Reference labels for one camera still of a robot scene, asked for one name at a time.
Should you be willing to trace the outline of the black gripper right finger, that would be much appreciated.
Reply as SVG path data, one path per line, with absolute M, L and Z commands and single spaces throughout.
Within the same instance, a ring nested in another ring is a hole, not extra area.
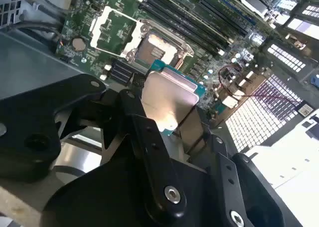
M 205 169 L 216 194 L 218 216 L 224 227 L 284 227 L 285 207 L 278 194 L 243 154 L 228 155 L 223 139 L 210 130 L 198 110 L 203 147 L 198 166 Z

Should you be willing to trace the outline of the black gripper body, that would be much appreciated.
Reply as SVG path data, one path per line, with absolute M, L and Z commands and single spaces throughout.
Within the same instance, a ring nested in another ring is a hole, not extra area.
M 170 227 L 221 227 L 209 176 L 172 160 L 187 199 Z M 46 204 L 43 227 L 158 227 L 143 199 L 144 182 L 132 158 L 102 165 L 60 188 Z

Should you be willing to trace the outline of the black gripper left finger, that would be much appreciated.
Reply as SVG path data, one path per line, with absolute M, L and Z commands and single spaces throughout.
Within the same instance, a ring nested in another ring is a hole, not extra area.
M 44 178 L 61 141 L 88 126 L 101 129 L 110 164 L 132 158 L 141 174 L 151 219 L 180 219 L 186 197 L 154 120 L 133 92 L 115 92 L 79 74 L 0 102 L 0 175 L 25 182 Z

